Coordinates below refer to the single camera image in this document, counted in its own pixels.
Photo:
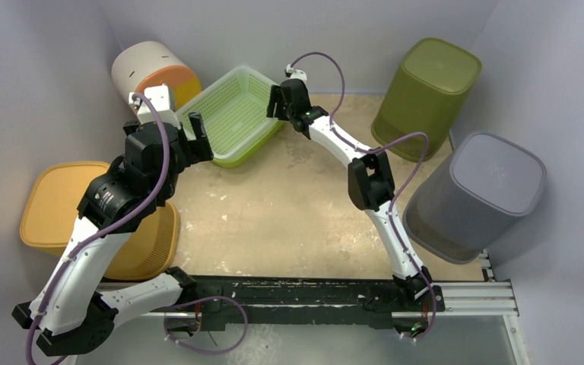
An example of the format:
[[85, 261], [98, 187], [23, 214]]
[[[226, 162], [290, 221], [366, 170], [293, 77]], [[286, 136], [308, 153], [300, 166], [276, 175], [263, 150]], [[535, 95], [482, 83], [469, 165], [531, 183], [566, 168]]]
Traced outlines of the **green solid tray underneath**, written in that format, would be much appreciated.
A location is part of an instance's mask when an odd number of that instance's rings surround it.
[[233, 169], [243, 165], [269, 142], [281, 129], [282, 122], [276, 119], [253, 122], [214, 123], [210, 132], [213, 162], [219, 167]]

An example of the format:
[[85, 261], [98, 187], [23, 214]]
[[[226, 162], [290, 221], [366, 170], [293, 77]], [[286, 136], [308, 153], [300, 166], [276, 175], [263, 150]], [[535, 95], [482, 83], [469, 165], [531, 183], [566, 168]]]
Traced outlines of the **light green mesh tray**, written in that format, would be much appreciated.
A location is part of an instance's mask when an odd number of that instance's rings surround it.
[[186, 135], [192, 138], [194, 133], [188, 114], [201, 113], [211, 145], [210, 132], [215, 122], [271, 119], [266, 116], [266, 108], [274, 84], [275, 81], [252, 68], [237, 66], [179, 108], [176, 114]]

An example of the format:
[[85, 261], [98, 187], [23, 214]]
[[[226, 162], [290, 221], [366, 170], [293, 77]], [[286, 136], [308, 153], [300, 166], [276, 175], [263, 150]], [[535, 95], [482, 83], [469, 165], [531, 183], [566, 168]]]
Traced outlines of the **yellow slatted waste basket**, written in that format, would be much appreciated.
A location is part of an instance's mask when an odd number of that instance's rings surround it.
[[[21, 240], [29, 247], [61, 256], [86, 188], [108, 168], [105, 162], [82, 161], [57, 164], [44, 171], [27, 200], [19, 230]], [[141, 222], [116, 253], [104, 277], [115, 281], [156, 277], [173, 264], [179, 229], [179, 213], [167, 202]]]

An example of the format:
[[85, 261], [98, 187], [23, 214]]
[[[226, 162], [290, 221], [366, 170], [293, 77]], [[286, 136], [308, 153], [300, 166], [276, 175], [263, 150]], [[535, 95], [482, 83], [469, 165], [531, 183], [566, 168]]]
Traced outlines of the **olive green waste basket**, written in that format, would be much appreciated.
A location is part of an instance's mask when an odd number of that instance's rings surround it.
[[482, 71], [473, 53], [435, 37], [415, 43], [402, 58], [370, 127], [387, 145], [412, 132], [428, 137], [426, 159], [446, 141]]

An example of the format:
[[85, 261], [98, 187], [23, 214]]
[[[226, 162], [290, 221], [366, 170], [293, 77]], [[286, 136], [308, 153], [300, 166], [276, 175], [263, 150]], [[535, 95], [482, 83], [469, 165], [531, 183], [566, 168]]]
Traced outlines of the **grey slatted waste basket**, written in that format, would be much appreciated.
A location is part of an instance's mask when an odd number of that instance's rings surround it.
[[403, 226], [435, 256], [466, 264], [535, 209], [546, 174], [532, 152], [489, 132], [471, 133], [418, 186]]

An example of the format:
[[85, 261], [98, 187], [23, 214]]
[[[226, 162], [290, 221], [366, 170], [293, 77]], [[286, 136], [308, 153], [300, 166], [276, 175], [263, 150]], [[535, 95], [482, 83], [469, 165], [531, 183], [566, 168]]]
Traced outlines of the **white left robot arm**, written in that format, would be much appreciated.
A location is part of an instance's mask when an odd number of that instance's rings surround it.
[[88, 185], [71, 239], [42, 292], [12, 313], [26, 329], [27, 348], [62, 361], [99, 347], [125, 322], [154, 309], [186, 311], [196, 301], [195, 280], [182, 269], [113, 292], [97, 286], [141, 222], [175, 192], [178, 175], [213, 157], [202, 116], [188, 115], [194, 138], [163, 119], [128, 122], [125, 150]]

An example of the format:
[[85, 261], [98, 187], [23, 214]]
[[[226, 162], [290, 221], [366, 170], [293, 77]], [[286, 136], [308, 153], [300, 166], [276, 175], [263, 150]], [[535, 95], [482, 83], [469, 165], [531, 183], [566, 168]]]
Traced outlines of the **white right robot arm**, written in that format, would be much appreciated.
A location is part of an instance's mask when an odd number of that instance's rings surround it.
[[405, 309], [415, 309], [426, 300], [427, 293], [436, 300], [430, 274], [401, 226], [386, 151], [373, 150], [359, 142], [337, 125], [326, 110], [313, 106], [306, 84], [300, 79], [271, 86], [266, 116], [288, 121], [296, 132], [324, 147], [346, 167], [348, 196], [377, 229], [398, 287], [398, 303]]

